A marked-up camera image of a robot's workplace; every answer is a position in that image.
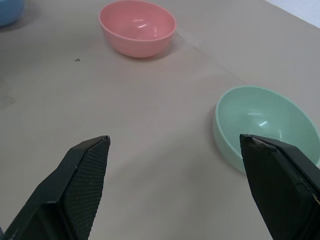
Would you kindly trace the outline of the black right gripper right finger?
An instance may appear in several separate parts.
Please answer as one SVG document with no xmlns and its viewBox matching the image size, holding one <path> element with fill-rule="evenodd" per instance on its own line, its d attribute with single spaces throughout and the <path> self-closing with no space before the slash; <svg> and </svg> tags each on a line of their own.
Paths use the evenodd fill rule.
<svg viewBox="0 0 320 240">
<path fill-rule="evenodd" d="M 251 195 L 274 240 L 320 238 L 320 170 L 296 146 L 239 136 Z"/>
</svg>

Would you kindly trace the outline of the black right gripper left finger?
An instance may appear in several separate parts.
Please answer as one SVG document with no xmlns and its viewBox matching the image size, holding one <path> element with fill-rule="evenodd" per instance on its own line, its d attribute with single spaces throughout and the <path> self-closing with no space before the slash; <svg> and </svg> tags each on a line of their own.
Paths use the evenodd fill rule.
<svg viewBox="0 0 320 240">
<path fill-rule="evenodd" d="M 110 137 L 70 148 L 33 191 L 3 240 L 87 240 L 104 188 Z"/>
</svg>

